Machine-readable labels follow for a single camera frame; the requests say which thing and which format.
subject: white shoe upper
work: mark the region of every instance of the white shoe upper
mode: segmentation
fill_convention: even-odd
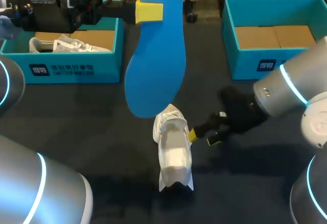
[[[85,44],[78,39],[71,39],[64,34],[55,41],[43,41],[35,37],[30,40],[30,53],[40,53],[46,49],[52,49],[54,53],[111,51],[109,49]]]
[[[188,135],[188,123],[173,105],[168,105],[156,116],[153,139],[158,143],[160,181],[163,181],[159,183],[160,191],[175,182],[180,182],[184,186],[189,185],[193,189],[191,143]]]

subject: blue cardboard box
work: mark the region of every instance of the blue cardboard box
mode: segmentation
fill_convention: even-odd
[[[4,41],[1,55],[19,65],[26,84],[118,83],[124,45],[123,20],[103,17],[97,25],[82,25],[79,30],[114,30],[112,52],[28,53],[29,41],[35,33],[22,31],[17,38]]]
[[[308,26],[317,42],[327,35],[327,5],[324,0],[226,0],[222,37],[234,80],[261,79],[308,49],[240,48],[236,27],[271,26]]]

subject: cardboard box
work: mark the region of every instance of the cardboard box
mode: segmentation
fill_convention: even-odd
[[[55,39],[58,39],[62,34],[59,33],[42,33],[42,32],[36,32],[35,37],[44,40],[44,41],[54,41]]]
[[[241,49],[309,48],[315,45],[309,26],[236,27]]]
[[[225,0],[222,37],[232,78],[263,78],[327,36],[326,22],[324,0]]]
[[[76,36],[81,41],[111,52],[29,53],[29,41],[37,36],[52,41],[61,34],[21,31],[6,40],[1,54],[15,61],[26,84],[98,84],[120,81],[124,44],[124,23],[120,18],[103,17],[97,25],[82,25]]]
[[[236,27],[241,49],[280,48],[274,27]]]
[[[274,26],[281,48],[309,48],[316,44],[308,25]]]
[[[114,31],[87,30],[75,31],[71,38],[78,39],[84,43],[112,50],[114,43]]]

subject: blue led ring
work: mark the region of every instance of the blue led ring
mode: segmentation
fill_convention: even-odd
[[[327,220],[327,215],[325,214],[325,212],[322,210],[322,208],[317,203],[317,200],[316,200],[315,196],[313,195],[312,190],[311,190],[311,186],[310,186],[309,171],[310,171],[310,166],[312,164],[313,159],[311,160],[311,162],[310,162],[310,164],[308,166],[308,171],[307,171],[307,185],[308,185],[308,190],[309,190],[309,194],[311,196],[311,199],[312,199],[313,203],[315,204],[315,206],[317,207],[317,209],[319,210],[319,212],[322,214],[322,216]]]
[[[6,100],[7,96],[8,96],[9,87],[10,87],[10,80],[9,80],[8,71],[7,71],[6,67],[4,66],[4,64],[2,63],[2,61],[0,61],[0,65],[3,67],[3,69],[4,69],[5,73],[6,73],[6,78],[7,78],[7,90],[6,90],[6,94],[5,94],[4,98],[0,102],[0,106],[1,106],[5,102],[5,100]]]
[[[295,85],[292,83],[290,77],[288,76],[287,72],[285,71],[284,65],[282,64],[279,66],[281,73],[288,84],[288,86],[291,88],[293,93],[305,104],[308,105],[308,101],[301,95],[301,93],[296,89]]]
[[[45,179],[46,179],[46,165],[45,165],[45,160],[42,157],[41,154],[37,154],[40,157],[41,160],[41,166],[42,166],[42,175],[41,175],[41,182],[40,182],[40,186],[39,186],[39,190],[37,191],[34,203],[32,205],[32,208],[29,212],[29,214],[27,215],[25,221],[22,224],[29,224],[37,210],[37,207],[40,204],[42,195],[43,195],[43,191],[44,191],[44,187],[45,187]]]

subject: dark gray floor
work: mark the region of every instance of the dark gray floor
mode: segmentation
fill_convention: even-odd
[[[188,64],[174,104],[192,127],[221,109],[216,91],[231,80],[219,22],[188,24],[184,35]],[[138,36],[138,27],[126,30],[123,70]],[[251,90],[251,82],[235,84]],[[153,119],[130,113],[123,83],[29,85],[0,120],[0,133],[86,175],[95,195],[92,224],[276,224],[291,223],[290,182],[312,156],[301,113],[232,137],[232,151],[194,143],[193,193],[179,186],[158,193]]]

